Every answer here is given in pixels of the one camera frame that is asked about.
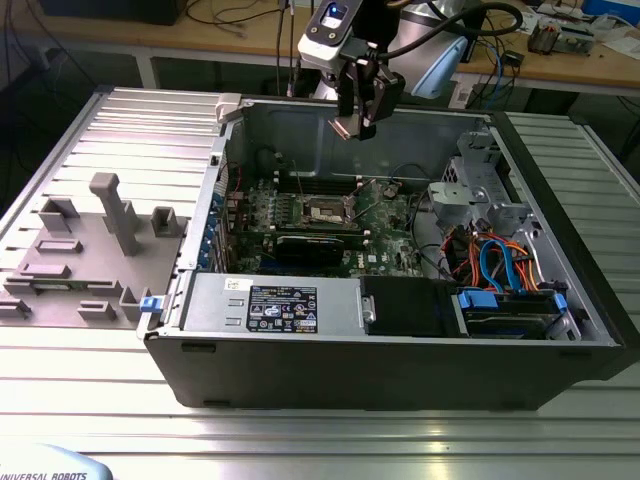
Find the black cable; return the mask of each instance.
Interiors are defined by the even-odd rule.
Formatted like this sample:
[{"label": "black cable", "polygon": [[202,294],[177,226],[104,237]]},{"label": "black cable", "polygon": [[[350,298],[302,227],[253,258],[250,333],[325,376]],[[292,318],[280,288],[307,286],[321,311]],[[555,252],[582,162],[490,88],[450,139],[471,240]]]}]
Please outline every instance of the black cable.
[{"label": "black cable", "polygon": [[504,35],[507,33],[515,32],[522,25],[522,21],[523,21],[522,13],[520,13],[520,10],[518,10],[516,7],[506,3],[498,3],[498,2],[483,3],[480,5],[476,5],[474,7],[468,8],[466,10],[463,10],[462,12],[459,12],[453,15],[452,17],[447,18],[446,20],[442,21],[442,23],[440,23],[437,27],[432,28],[417,40],[407,45],[404,45],[403,47],[400,47],[397,50],[394,50],[393,52],[378,54],[378,60],[390,60],[392,58],[396,58],[401,55],[404,55],[405,53],[408,53],[418,48],[419,46],[423,45],[425,42],[431,40],[440,32],[448,29],[452,25],[455,25],[458,20],[462,20],[463,18],[468,17],[470,15],[476,15],[481,12],[487,12],[489,10],[500,10],[503,12],[510,13],[515,18],[515,23],[510,27],[503,28],[500,30],[476,30],[476,29],[470,29],[466,27],[460,27],[460,28],[464,28],[464,32],[469,35],[495,37],[498,35]]},{"label": "black cable", "polygon": [[424,169],[424,167],[422,165],[420,165],[419,163],[415,163],[415,162],[408,162],[408,163],[401,163],[400,165],[397,165],[393,170],[391,170],[391,173],[389,173],[389,180],[393,181],[396,173],[398,173],[398,170],[404,168],[404,167],[414,167],[417,168],[418,170],[420,170],[420,172],[422,173],[422,175],[424,175],[424,178],[426,180],[429,180],[430,182],[433,181],[430,177],[429,174],[427,173],[427,171]]},{"label": "black cable", "polygon": [[287,96],[293,97],[293,26],[295,15],[291,15],[291,28],[289,29],[289,82],[287,84]]},{"label": "black cable", "polygon": [[506,110],[507,107],[509,106],[509,102],[511,101],[511,96],[513,95],[513,91],[516,89],[516,78],[518,78],[518,76],[520,75],[520,67],[518,67],[518,70],[516,70],[516,68],[513,65],[511,65],[511,74],[512,74],[511,90],[509,90],[509,95],[507,95],[507,100],[504,102],[503,110]]},{"label": "black cable", "polygon": [[45,27],[44,23],[42,23],[42,20],[40,20],[40,17],[38,17],[38,15],[36,15],[36,12],[33,10],[33,7],[31,6],[31,2],[29,0],[25,0],[25,2],[27,4],[27,8],[29,9],[29,12],[31,12],[31,16],[38,23],[38,25],[40,25],[40,28],[44,31],[44,33],[46,33],[47,36],[51,40],[53,40],[53,43],[55,43],[58,46],[58,48],[62,50],[67,57],[69,57],[69,60],[71,60],[71,62],[76,66],[78,71],[82,73],[82,75],[84,75],[84,77],[89,81],[89,83],[92,84],[94,88],[97,87],[98,84],[93,80],[93,78],[91,78],[91,75],[89,75],[87,71],[80,66],[80,64],[76,61],[75,58],[73,58],[73,56],[69,53],[69,51],[66,48],[64,48],[60,43],[60,41],[49,31],[47,27]]},{"label": "black cable", "polygon": [[420,198],[418,198],[418,203],[416,203],[416,207],[415,207],[415,211],[413,212],[413,218],[411,219],[411,225],[409,227],[409,230],[411,232],[411,239],[413,240],[413,244],[415,245],[416,249],[418,250],[418,254],[420,255],[420,257],[422,259],[424,259],[429,265],[431,265],[433,268],[436,269],[436,271],[438,273],[440,273],[443,277],[445,277],[448,280],[451,280],[453,282],[456,281],[455,278],[453,278],[449,272],[447,272],[444,268],[439,267],[438,264],[436,262],[434,262],[433,260],[431,260],[428,256],[426,256],[422,250],[420,249],[420,245],[418,245],[418,241],[416,240],[416,229],[415,229],[415,225],[416,225],[416,218],[418,216],[418,212],[420,211],[420,204],[422,203],[422,201],[425,199],[425,197],[427,196],[427,194],[429,193],[429,190],[425,190],[424,192],[422,192],[422,194],[420,195]]},{"label": "black cable", "polygon": [[633,153],[633,151],[638,148],[640,145],[640,141],[635,141],[634,139],[637,135],[640,135],[640,117],[636,123],[631,127],[627,138],[625,139],[622,147],[620,148],[620,153],[618,156],[620,157],[620,161],[624,164],[627,158]]},{"label": "black cable", "polygon": [[[511,5],[506,4],[506,3],[500,3],[500,2],[494,2],[496,5],[502,5],[502,6],[509,6],[511,7]],[[433,3],[433,2],[427,2],[427,5],[429,6],[429,8],[431,9],[431,11],[433,13],[436,14],[436,16],[440,19],[440,20],[449,20],[449,17],[447,17],[444,13],[442,13],[438,7]],[[518,10],[516,7],[513,7],[512,9],[509,9],[508,11],[503,9],[503,8],[498,8],[498,7],[492,7],[489,9],[485,9],[485,10],[502,10],[504,12],[507,12],[511,15],[513,15],[513,17],[516,20],[516,23],[518,22],[518,15],[515,13],[516,11],[518,12],[518,14],[520,15],[520,23],[522,23],[522,13],[520,12],[520,10]],[[517,30],[518,28],[520,28],[520,26],[516,27],[516,29],[513,29],[513,25],[510,27],[505,27],[501,30],[496,30],[493,25],[491,25],[491,30],[478,30],[478,29],[474,29],[474,28],[468,28],[468,27],[464,27],[462,25],[456,24],[451,26],[450,30],[454,31],[454,33],[459,33],[461,35],[469,35],[469,36],[478,36],[478,37],[497,37],[500,35],[505,35],[507,33],[511,33],[514,32],[515,30]]]},{"label": "black cable", "polygon": [[11,15],[11,0],[4,6],[4,58],[7,65],[7,87],[11,85],[11,58],[9,57],[9,16]]},{"label": "black cable", "polygon": [[280,17],[278,18],[278,32],[276,33],[276,89],[280,96],[280,40],[282,39],[282,23],[284,22],[284,9],[278,10]]},{"label": "black cable", "polygon": [[640,108],[640,105],[638,105],[637,103],[632,102],[632,101],[631,101],[631,100],[629,100],[627,97],[618,97],[618,98],[620,98],[620,99],[624,100],[624,101],[625,101],[625,102],[627,102],[627,103],[630,103],[631,105],[633,105],[633,106],[634,106],[634,107],[636,107],[636,108]]},{"label": "black cable", "polygon": [[185,15],[188,18],[190,18],[191,20],[193,20],[194,22],[202,23],[203,25],[233,25],[234,23],[246,22],[248,20],[253,20],[254,18],[262,17],[263,15],[269,15],[271,13],[276,13],[276,12],[280,11],[279,9],[274,8],[273,10],[267,10],[266,12],[256,13],[255,15],[251,15],[251,16],[245,17],[245,18],[238,18],[237,20],[229,20],[229,21],[225,21],[225,22],[210,22],[209,20],[202,20],[201,18],[194,17],[191,14],[191,9],[193,7],[195,7],[197,4],[199,4],[200,2],[202,2],[202,1],[203,0],[196,0],[191,5],[189,5],[187,7],[186,11],[185,11]]},{"label": "black cable", "polygon": [[627,112],[629,112],[631,115],[633,115],[634,117],[639,117],[640,116],[640,112],[634,112],[633,110],[631,110],[631,108],[629,108],[629,106],[625,103],[625,100],[627,102],[629,102],[631,105],[633,105],[634,107],[640,108],[640,105],[636,105],[633,102],[630,102],[629,100],[627,100],[624,97],[616,97],[618,99],[618,101],[620,102],[620,104],[625,108],[625,110]]},{"label": "black cable", "polygon": [[[11,57],[9,56],[9,17],[11,15],[11,6],[12,6],[12,2],[11,0],[7,0],[7,3],[5,5],[5,9],[4,9],[4,19],[3,19],[3,28],[4,31],[2,32],[3,34],[3,40],[4,40],[4,56],[5,56],[5,64],[7,66],[7,89],[11,88]],[[2,195],[2,201],[0,202],[0,209],[4,209],[4,207],[6,206],[7,201],[9,200],[9,187],[11,186],[11,178],[13,176],[13,152],[15,149],[14,146],[14,128],[13,128],[13,118],[11,118],[13,115],[13,109],[14,109],[14,105],[13,105],[13,98],[12,97],[8,97],[7,98],[7,103],[8,103],[8,108],[6,109],[7,112],[7,122],[9,123],[9,138],[7,139],[7,148],[8,148],[8,161],[7,161],[7,172],[6,172],[6,181],[4,182],[4,194]]]},{"label": "black cable", "polygon": [[[9,0],[9,1],[10,1],[10,2],[11,2],[11,4],[12,4],[12,5],[11,5],[11,9],[13,9],[13,0]],[[29,56],[29,54],[27,53],[27,49],[26,49],[26,48],[24,48],[24,45],[23,45],[23,44],[22,44],[22,42],[20,41],[20,37],[19,37],[19,35],[18,35],[18,32],[16,31],[16,27],[15,27],[15,25],[13,24],[13,17],[12,17],[12,15],[11,15],[11,14],[9,15],[9,33],[10,33],[11,35],[13,35],[13,39],[14,39],[14,40],[15,40],[15,42],[16,42],[17,49],[21,52],[21,56],[20,56],[20,57],[23,59],[23,61],[24,61],[27,65],[29,65],[29,66],[32,66],[32,67],[33,67],[33,64],[31,63],[31,57],[30,57],[30,56]],[[81,102],[80,100],[78,100],[78,99],[76,99],[76,98],[72,97],[71,95],[68,95],[68,94],[66,94],[66,93],[64,93],[64,92],[60,92],[60,91],[58,91],[57,89],[55,89],[55,90],[54,90],[54,89],[52,89],[51,87],[49,87],[49,85],[47,85],[47,82],[45,81],[45,78],[44,78],[45,72],[43,72],[43,71],[42,71],[42,70],[40,70],[40,69],[37,69],[37,72],[38,72],[38,80],[40,80],[40,83],[42,83],[42,87],[44,88],[44,90],[45,90],[46,92],[50,93],[50,94],[53,94],[54,96],[55,96],[55,95],[57,95],[57,96],[59,96],[59,97],[61,97],[61,98],[65,99],[65,100],[67,100],[67,101],[69,101],[69,102],[73,103],[73,104],[74,104],[76,107],[78,107],[78,108],[77,108],[77,109],[75,109],[72,113],[73,113],[73,115],[74,115],[74,116],[75,116],[75,115],[77,115],[78,110],[80,110],[82,107],[84,107],[84,103],[83,103],[83,102]],[[56,100],[56,104],[57,104],[59,107],[61,107],[61,108],[62,108],[62,106],[58,103],[58,101],[57,101],[57,100]]]}]

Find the power cord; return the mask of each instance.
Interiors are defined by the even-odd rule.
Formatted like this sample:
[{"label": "power cord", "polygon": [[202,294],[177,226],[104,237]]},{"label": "power cord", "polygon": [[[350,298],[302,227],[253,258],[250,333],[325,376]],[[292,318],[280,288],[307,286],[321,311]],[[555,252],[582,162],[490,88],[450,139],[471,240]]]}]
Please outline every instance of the power cord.
[{"label": "power cord", "polygon": [[[7,5],[10,5],[11,2],[12,0],[7,0]],[[35,10],[33,9],[33,6],[31,5],[30,0],[25,0],[25,3],[27,4],[27,8],[29,9],[31,16],[36,21],[36,23],[40,26],[40,28],[44,31],[44,33],[46,33],[47,36],[53,41],[53,43],[55,43],[58,46],[58,48],[62,50],[67,57],[69,57],[69,60],[71,60],[71,62],[76,66],[78,71],[87,79],[87,81],[94,88],[97,87],[98,84],[93,80],[93,78],[91,78],[91,75],[89,75],[87,71],[84,68],[82,68],[82,66],[77,62],[77,60],[73,57],[73,55],[71,55],[69,51],[62,46],[60,41],[49,31],[49,29],[44,25],[44,23],[42,23],[42,20],[40,20],[40,17],[38,17]]]},{"label": "power cord", "polygon": [[201,18],[198,18],[196,16],[194,16],[191,13],[191,10],[193,9],[193,7],[195,7],[196,5],[198,5],[199,3],[203,2],[204,0],[195,0],[193,3],[191,3],[187,9],[185,10],[185,15],[187,16],[187,18],[190,18],[191,20],[193,20],[194,22],[198,22],[198,23],[202,23],[203,25],[234,25],[234,24],[238,24],[238,23],[242,23],[242,22],[247,22],[249,20],[253,20],[254,18],[258,18],[258,17],[262,17],[264,15],[269,15],[271,13],[276,13],[279,10],[277,8],[273,9],[273,10],[267,10],[266,12],[260,12],[260,13],[256,13],[255,15],[251,15],[248,17],[244,17],[244,18],[238,18],[236,20],[229,20],[229,21],[209,21],[209,20],[203,20]]},{"label": "power cord", "polygon": [[282,40],[282,24],[284,22],[284,11],[286,7],[278,9],[280,16],[278,17],[278,31],[276,32],[276,90],[280,96],[280,41]]},{"label": "power cord", "polygon": [[287,83],[287,97],[294,96],[295,84],[294,77],[295,72],[293,69],[293,27],[295,19],[294,5],[291,3],[291,28],[289,29],[289,82]]}]

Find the electronic equipment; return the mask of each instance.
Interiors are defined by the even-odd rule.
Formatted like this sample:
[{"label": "electronic equipment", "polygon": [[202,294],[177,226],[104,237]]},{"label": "electronic equipment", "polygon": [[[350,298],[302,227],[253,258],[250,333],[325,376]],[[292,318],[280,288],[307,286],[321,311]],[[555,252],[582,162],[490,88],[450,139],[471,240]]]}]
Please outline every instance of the electronic equipment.
[{"label": "electronic equipment", "polygon": [[[482,30],[489,10],[509,13],[513,25]],[[375,124],[393,113],[404,90],[439,96],[477,36],[516,31],[522,20],[517,8],[496,2],[324,0],[298,50],[336,90],[334,130],[344,139],[366,140],[375,135]]]},{"label": "electronic equipment", "polygon": [[332,110],[97,92],[0,220],[0,325],[136,328],[190,407],[536,409],[638,360],[640,187],[593,132]]},{"label": "electronic equipment", "polygon": [[397,109],[350,143],[330,105],[218,102],[179,273],[138,329],[184,405],[535,409],[638,358],[504,114]]},{"label": "electronic equipment", "polygon": [[187,0],[38,0],[45,15],[173,25]]},{"label": "electronic equipment", "polygon": [[527,40],[530,52],[550,54],[560,53],[589,54],[596,39],[587,26],[564,25],[552,19],[540,19]]}]

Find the wooden workbench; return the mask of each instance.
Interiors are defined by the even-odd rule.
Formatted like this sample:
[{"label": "wooden workbench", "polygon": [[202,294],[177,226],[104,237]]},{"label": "wooden workbench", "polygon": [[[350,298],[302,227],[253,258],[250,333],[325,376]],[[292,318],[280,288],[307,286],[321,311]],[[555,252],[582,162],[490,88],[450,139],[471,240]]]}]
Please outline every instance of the wooden workbench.
[{"label": "wooden workbench", "polygon": [[[21,36],[32,41],[44,40],[43,32],[31,18],[24,0],[14,0],[15,26]],[[36,0],[30,0],[40,11]],[[242,5],[238,0],[215,0],[216,10]],[[274,2],[263,0],[252,8],[223,14],[229,20],[241,18],[274,8]],[[204,0],[193,15],[211,20],[210,4]],[[309,18],[309,9],[297,9],[295,43],[302,35]],[[240,63],[275,64],[275,40],[278,15],[265,15],[246,22],[246,38],[224,32],[210,25],[199,24],[186,16],[170,27],[135,22],[90,20],[41,16],[47,28],[71,48],[130,54],[138,60],[145,86],[154,87],[152,57],[193,58]],[[288,32],[290,16],[285,16],[281,54],[289,55]],[[518,85],[538,88],[638,95],[640,89],[640,61],[597,45],[588,56],[553,54],[549,56],[527,52],[527,36],[514,33],[502,37],[507,48],[526,55],[520,71]],[[484,52],[476,48],[472,61],[458,67],[456,80],[467,77],[467,84],[490,74],[493,65]]]}]

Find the gray metal panel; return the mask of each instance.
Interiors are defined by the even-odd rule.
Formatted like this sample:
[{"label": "gray metal panel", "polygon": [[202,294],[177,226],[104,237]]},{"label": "gray metal panel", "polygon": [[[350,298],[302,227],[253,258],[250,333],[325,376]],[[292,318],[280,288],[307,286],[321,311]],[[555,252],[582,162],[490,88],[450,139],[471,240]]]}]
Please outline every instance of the gray metal panel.
[{"label": "gray metal panel", "polygon": [[[638,184],[592,132],[558,117],[509,115],[622,305],[640,317]],[[549,122],[559,133],[550,137]],[[563,137],[567,142],[558,141]],[[516,189],[521,192],[515,176]]]}]

